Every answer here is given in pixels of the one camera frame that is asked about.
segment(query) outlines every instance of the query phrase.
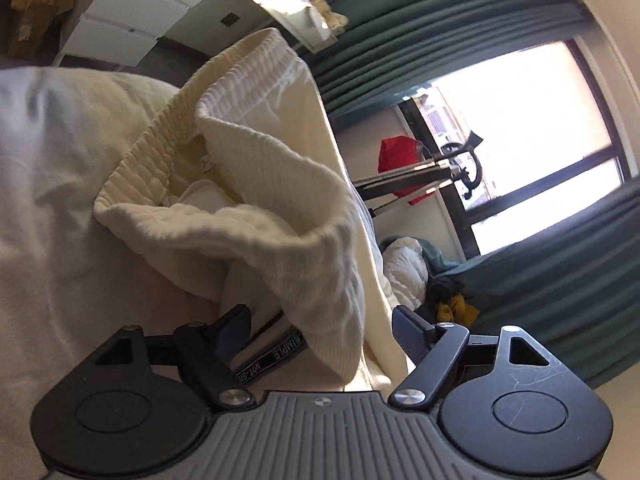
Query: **curtain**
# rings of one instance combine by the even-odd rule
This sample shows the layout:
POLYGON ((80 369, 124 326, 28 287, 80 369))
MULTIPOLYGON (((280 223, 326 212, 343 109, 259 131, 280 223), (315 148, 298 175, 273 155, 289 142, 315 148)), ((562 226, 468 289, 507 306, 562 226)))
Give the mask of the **curtain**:
POLYGON ((338 42, 306 53, 333 120, 465 66, 567 40, 592 18, 577 0, 327 0, 349 19, 338 42))
POLYGON ((441 276, 480 311, 473 332, 521 326, 596 388, 640 360, 640 177, 441 276))

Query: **cardboard box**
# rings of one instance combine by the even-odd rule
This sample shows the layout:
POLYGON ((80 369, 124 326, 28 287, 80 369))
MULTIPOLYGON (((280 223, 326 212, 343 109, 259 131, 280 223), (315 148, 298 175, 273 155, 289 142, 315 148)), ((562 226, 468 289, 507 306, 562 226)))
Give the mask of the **cardboard box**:
POLYGON ((33 58, 53 19, 73 6, 74 0, 11 0, 14 16, 7 54, 22 59, 33 58))

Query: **red cloth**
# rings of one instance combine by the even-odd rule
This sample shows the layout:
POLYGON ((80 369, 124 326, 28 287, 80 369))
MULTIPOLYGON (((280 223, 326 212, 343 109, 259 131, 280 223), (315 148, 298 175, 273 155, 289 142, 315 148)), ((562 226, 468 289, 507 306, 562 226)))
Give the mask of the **red cloth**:
MULTIPOLYGON (((378 156, 378 173, 383 171, 395 170, 402 166, 415 164, 422 160, 422 144, 411 137, 397 136, 390 139, 383 139, 380 143, 380 155, 378 156)), ((395 196, 401 197, 412 193, 422 186, 413 186, 394 193, 395 196)), ((414 205, 427 198, 432 193, 419 196, 409 201, 414 205)))

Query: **window frame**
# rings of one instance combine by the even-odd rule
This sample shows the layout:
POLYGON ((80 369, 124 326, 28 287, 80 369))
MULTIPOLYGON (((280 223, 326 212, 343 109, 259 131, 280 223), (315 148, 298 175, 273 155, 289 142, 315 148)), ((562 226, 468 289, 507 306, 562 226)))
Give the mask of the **window frame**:
MULTIPOLYGON (((471 228, 473 224, 486 220, 487 218, 491 218, 492 216, 495 216, 516 204, 524 202, 525 200, 539 195, 546 190, 558 186, 559 184, 562 184, 585 171, 592 170, 611 159, 616 161, 618 174, 622 182, 631 178, 631 170, 629 168, 628 161, 626 160, 622 139, 620 138, 613 115, 609 109, 609 105, 607 105, 604 94, 597 83, 596 77, 591 71, 584 54, 575 40, 565 41, 564 44, 567 46, 576 64, 580 68, 580 72, 593 95, 593 99, 596 102, 598 111, 602 116, 607 133, 609 134, 611 144, 610 146, 585 156, 582 160, 570 164, 561 170, 539 178, 526 186, 509 193, 505 193, 502 196, 492 198, 491 200, 468 210, 465 210, 462 199, 460 198, 455 186, 445 186, 441 188, 440 194, 444 200, 447 210, 449 211, 449 216, 451 217, 452 224, 456 230, 460 245, 462 246, 462 250, 467 259, 480 255, 476 236, 471 228)), ((414 134, 415 139, 419 140, 431 154, 440 153, 440 149, 435 138, 430 131, 428 124, 422 117, 420 110, 418 110, 414 100, 408 99, 403 101, 398 105, 398 108, 414 134)))

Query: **yellow garment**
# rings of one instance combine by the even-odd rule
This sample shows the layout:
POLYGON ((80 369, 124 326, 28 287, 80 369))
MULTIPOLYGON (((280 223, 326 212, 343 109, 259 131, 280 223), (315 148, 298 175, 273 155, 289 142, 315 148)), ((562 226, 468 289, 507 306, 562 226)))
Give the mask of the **yellow garment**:
POLYGON ((438 322, 453 322, 470 327, 478 317, 478 309, 465 303, 462 294, 452 296, 449 303, 438 304, 438 322))

